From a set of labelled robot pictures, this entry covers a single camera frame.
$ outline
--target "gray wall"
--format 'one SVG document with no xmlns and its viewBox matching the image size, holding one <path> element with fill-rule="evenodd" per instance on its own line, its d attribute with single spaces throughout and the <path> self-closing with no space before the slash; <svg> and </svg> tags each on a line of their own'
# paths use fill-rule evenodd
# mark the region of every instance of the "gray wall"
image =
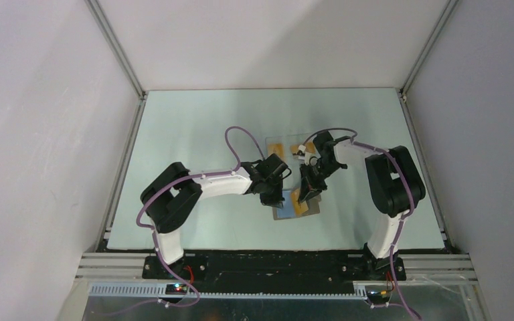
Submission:
<svg viewBox="0 0 514 321">
<path fill-rule="evenodd" d="M 0 320 L 54 320 L 138 98 L 82 0 L 0 0 Z"/>
<path fill-rule="evenodd" d="M 408 105 L 494 320 L 514 320 L 514 1 L 461 1 Z"/>
</svg>

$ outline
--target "white wall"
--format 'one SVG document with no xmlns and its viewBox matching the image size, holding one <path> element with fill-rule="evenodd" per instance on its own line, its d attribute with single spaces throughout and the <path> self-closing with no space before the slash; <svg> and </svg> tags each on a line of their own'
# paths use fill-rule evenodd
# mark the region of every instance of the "white wall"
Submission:
<svg viewBox="0 0 514 321">
<path fill-rule="evenodd" d="M 514 1 L 461 1 L 408 104 L 494 320 L 514 320 Z"/>
<path fill-rule="evenodd" d="M 446 0 L 101 3 L 152 90 L 400 87 Z"/>
<path fill-rule="evenodd" d="M 137 106 L 84 1 L 0 1 L 0 320 L 53 320 Z"/>
</svg>

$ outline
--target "white tabletop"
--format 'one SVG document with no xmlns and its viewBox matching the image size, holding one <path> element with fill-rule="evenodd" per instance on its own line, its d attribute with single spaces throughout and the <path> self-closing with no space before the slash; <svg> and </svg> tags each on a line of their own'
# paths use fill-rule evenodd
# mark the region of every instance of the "white tabletop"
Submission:
<svg viewBox="0 0 514 321">
<path fill-rule="evenodd" d="M 328 127 L 358 131 L 357 140 L 383 148 L 404 145 L 416 160 L 397 94 L 392 88 L 184 90 L 149 92 L 147 105 L 108 248 L 148 249 L 151 232 L 135 225 L 141 193 L 166 167 L 181 161 L 198 170 L 226 169 L 235 158 L 224 142 L 232 125 L 249 130 L 266 152 L 265 139 Z M 334 137 L 345 135 L 333 132 Z M 230 141 L 242 161 L 259 158 L 238 130 Z M 185 249 L 361 249 L 382 215 L 373 205 L 365 171 L 338 170 L 326 181 L 321 212 L 273 220 L 258 195 L 226 195 L 200 201 L 182 226 Z M 444 247 L 426 197 L 408 219 L 401 249 Z"/>
</svg>

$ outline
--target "metal frame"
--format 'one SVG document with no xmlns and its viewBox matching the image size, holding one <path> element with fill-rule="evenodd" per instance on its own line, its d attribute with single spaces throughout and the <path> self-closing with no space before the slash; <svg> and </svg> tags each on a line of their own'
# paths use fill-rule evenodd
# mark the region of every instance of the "metal frame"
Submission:
<svg viewBox="0 0 514 321">
<path fill-rule="evenodd" d="M 114 219 L 114 214 L 120 198 L 122 186 L 124 183 L 129 161 L 131 159 L 131 152 L 135 145 L 139 124 L 145 109 L 147 93 L 144 92 L 141 84 L 134 73 L 129 59 L 121 48 L 117 37 L 115 36 L 109 21 L 103 12 L 98 0 L 86 0 L 90 8 L 90 12 L 94 16 L 99 28 L 105 36 L 106 41 L 111 47 L 114 55 L 116 56 L 119 64 L 124 70 L 127 78 L 129 79 L 132 87 L 134 88 L 137 96 L 141 99 L 137 108 L 137 112 L 133 119 L 133 125 L 129 133 L 125 150 L 123 152 L 119 170 L 116 180 L 112 187 L 111 201 L 108 205 L 102 229 L 99 232 L 97 242 L 95 244 L 95 251 L 100 241 L 104 238 L 109 238 L 110 228 Z M 436 198 L 434 186 L 432 184 L 431 175 L 428 171 L 426 159 L 422 146 L 417 137 L 415 126 L 411 114 L 406 103 L 406 92 L 410 89 L 418 71 L 426 60 L 430 50 L 436 43 L 438 36 L 441 34 L 447 21 L 452 16 L 456 9 L 459 0 L 448 0 L 445 5 L 440 18 L 436 22 L 432 33 L 429 35 L 425 46 L 422 48 L 418 55 L 415 64 L 413 65 L 410 73 L 402 86 L 398 90 L 398 97 L 401 107 L 404 112 L 405 120 L 407 122 L 411 139 L 414 143 L 416 154 L 420 161 L 422 174 L 427 186 L 428 194 L 434 208 L 436 218 L 439 226 L 444 233 L 445 241 L 452 241 L 448 235 L 448 224 L 445 222 L 444 213 L 441 211 L 439 202 Z M 143 264 L 145 258 L 150 255 L 149 253 L 127 252 L 127 253 L 84 253 L 80 261 L 78 271 L 76 272 L 76 279 L 74 284 L 78 287 L 87 287 L 87 296 L 94 295 L 109 295 L 109 296 L 151 296 L 156 297 L 160 293 L 162 284 L 172 282 L 172 280 L 143 280 Z M 407 280 L 400 282 L 403 286 L 458 286 L 460 295 L 464 299 L 468 317 L 472 321 L 490 320 L 491 317 L 485 306 L 483 295 L 479 288 L 478 279 L 471 263 L 470 257 L 467 254 L 402 254 L 400 257 L 404 261 L 404 266 L 407 274 Z M 350 296 L 334 296 L 337 299 L 350 299 L 357 300 L 362 298 L 365 294 L 366 286 L 383 286 L 385 282 L 379 281 L 362 281 L 354 282 L 354 286 L 359 289 L 359 292 Z M 242 294 L 203 294 L 203 297 L 208 298 L 253 298 L 256 296 L 247 296 Z M 259 298 L 266 297 L 271 299 L 297 299 L 296 296 L 267 296 L 259 295 Z M 306 296 L 306 299 L 326 299 L 332 296 Z"/>
</svg>

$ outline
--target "white table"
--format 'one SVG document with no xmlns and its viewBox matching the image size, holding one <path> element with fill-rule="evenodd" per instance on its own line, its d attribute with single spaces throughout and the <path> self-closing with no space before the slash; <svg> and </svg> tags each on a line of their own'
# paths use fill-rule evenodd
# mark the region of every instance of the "white table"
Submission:
<svg viewBox="0 0 514 321">
<path fill-rule="evenodd" d="M 231 125 L 249 130 L 264 152 L 266 137 L 349 127 L 358 131 L 359 141 L 384 148 L 402 144 L 416 159 L 400 102 L 391 88 L 149 92 L 109 249 L 153 247 L 151 232 L 135 225 L 142 207 L 139 197 L 170 163 L 181 161 L 193 171 L 235 165 L 224 142 L 224 131 Z M 259 158 L 243 132 L 231 131 L 230 141 L 242 161 Z M 326 183 L 321 213 L 299 219 L 274 221 L 271 208 L 262 206 L 258 195 L 200 201 L 182 227 L 182 244 L 185 249 L 361 249 L 382 215 L 371 200 L 367 175 L 354 168 L 339 170 Z M 426 197 L 407 221 L 399 248 L 442 247 Z"/>
</svg>

